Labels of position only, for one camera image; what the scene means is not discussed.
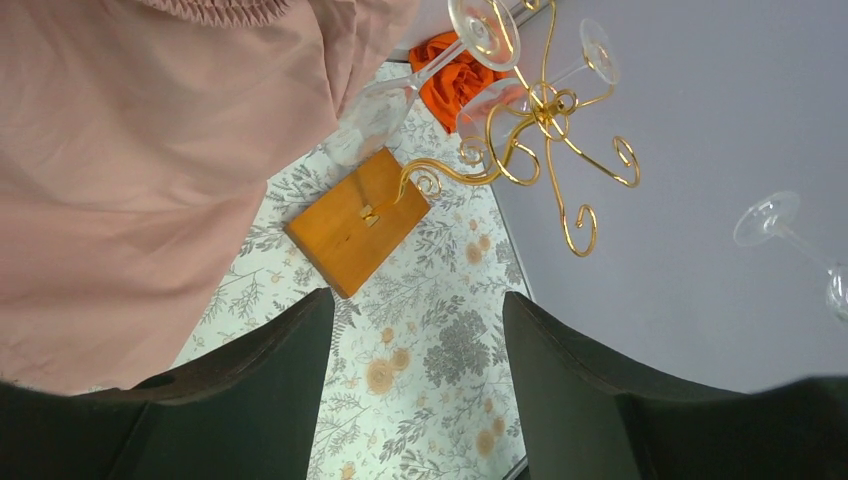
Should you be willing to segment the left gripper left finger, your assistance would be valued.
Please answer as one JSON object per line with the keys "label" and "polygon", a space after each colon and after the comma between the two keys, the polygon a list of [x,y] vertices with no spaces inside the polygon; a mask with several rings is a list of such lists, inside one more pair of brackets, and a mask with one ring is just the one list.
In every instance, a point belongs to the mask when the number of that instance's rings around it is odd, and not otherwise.
{"label": "left gripper left finger", "polygon": [[128,389],[1,387],[5,479],[303,479],[333,329],[317,289],[263,326]]}

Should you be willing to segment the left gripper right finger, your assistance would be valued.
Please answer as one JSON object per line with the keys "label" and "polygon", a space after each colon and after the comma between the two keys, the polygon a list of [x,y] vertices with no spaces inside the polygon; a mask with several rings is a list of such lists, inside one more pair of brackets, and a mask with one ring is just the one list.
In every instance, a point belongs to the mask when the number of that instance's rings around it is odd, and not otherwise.
{"label": "left gripper right finger", "polygon": [[503,303],[507,356],[534,479],[843,479],[847,380],[757,393],[685,380],[557,320]]}

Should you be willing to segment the clear wine glass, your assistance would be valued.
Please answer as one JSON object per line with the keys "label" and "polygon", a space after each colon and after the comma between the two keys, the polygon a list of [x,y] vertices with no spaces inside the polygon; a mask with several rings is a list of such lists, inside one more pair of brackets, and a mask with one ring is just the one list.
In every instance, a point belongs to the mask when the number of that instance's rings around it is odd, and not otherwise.
{"label": "clear wine glass", "polygon": [[338,130],[322,144],[335,164],[353,168],[382,149],[404,123],[425,83],[460,54],[469,53],[499,72],[517,65],[518,29],[502,2],[450,1],[448,11],[458,39],[418,72],[374,83],[356,96],[343,112]]}
{"label": "clear wine glass", "polygon": [[791,223],[800,208],[800,196],[792,191],[775,192],[749,207],[737,220],[733,240],[740,247],[753,247],[780,238],[823,268],[827,276],[825,305],[842,324],[847,324],[847,262],[824,254],[796,233]]}

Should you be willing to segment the wooden rack base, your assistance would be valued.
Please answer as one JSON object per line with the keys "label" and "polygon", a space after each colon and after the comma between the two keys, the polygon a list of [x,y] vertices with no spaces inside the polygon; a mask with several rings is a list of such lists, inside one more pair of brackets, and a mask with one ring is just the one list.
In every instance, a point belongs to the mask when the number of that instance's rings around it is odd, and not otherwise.
{"label": "wooden rack base", "polygon": [[398,194],[401,173],[383,148],[284,228],[344,299],[360,290],[430,211],[417,189]]}

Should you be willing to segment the floral tablecloth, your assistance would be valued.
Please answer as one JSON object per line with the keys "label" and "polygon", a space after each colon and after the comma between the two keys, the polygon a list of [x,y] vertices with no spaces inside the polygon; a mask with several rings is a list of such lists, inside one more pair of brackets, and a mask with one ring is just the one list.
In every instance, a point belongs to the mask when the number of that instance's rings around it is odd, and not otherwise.
{"label": "floral tablecloth", "polygon": [[[179,363],[323,286],[284,227],[345,174],[316,147],[269,180]],[[501,311],[507,291],[525,288],[491,189],[445,182],[368,282],[335,302],[307,477],[515,477],[525,447]]]}

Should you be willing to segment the pink shorts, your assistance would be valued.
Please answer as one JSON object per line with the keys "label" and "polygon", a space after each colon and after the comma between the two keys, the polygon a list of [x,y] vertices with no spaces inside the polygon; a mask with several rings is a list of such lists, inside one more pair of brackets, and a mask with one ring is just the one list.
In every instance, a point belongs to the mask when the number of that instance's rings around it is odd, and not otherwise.
{"label": "pink shorts", "polygon": [[337,129],[414,1],[5,1],[1,377],[167,370],[268,180]]}

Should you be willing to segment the orange cloth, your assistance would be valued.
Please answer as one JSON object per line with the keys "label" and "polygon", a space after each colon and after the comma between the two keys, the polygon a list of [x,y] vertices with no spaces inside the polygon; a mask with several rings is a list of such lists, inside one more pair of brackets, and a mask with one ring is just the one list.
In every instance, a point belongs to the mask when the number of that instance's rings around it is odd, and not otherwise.
{"label": "orange cloth", "polygon": [[[458,40],[455,32],[445,32],[409,51],[413,72],[433,62]],[[420,91],[420,97],[448,134],[457,129],[457,115],[477,94],[512,72],[493,71],[478,62],[468,51],[462,52],[438,70]]]}

